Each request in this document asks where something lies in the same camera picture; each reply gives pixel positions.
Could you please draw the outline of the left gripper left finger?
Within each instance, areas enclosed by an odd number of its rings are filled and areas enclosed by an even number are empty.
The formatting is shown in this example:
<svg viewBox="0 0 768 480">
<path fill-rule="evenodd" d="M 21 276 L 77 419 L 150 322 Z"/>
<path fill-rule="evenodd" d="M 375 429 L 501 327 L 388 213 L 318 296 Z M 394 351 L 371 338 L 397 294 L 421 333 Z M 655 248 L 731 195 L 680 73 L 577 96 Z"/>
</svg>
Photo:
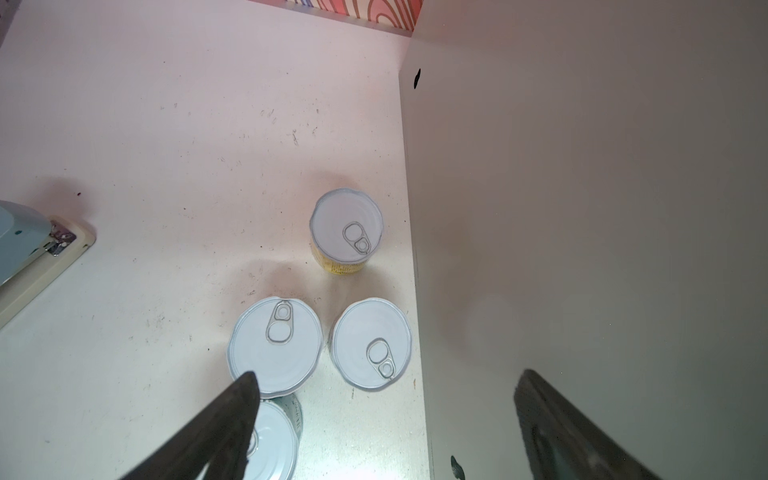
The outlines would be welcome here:
<svg viewBox="0 0 768 480">
<path fill-rule="evenodd" d="M 126 479 L 242 479 L 261 402 L 254 372 L 238 377 Z"/>
</svg>

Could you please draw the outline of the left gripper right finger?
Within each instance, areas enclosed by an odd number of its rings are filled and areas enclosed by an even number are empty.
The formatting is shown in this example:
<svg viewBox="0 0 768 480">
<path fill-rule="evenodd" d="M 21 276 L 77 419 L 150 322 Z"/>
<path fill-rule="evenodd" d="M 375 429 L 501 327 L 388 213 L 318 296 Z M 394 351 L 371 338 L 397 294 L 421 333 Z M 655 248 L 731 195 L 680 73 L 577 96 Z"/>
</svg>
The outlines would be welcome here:
<svg viewBox="0 0 768 480">
<path fill-rule="evenodd" d="M 523 371 L 514 403 L 535 479 L 656 479 L 556 388 Z"/>
</svg>

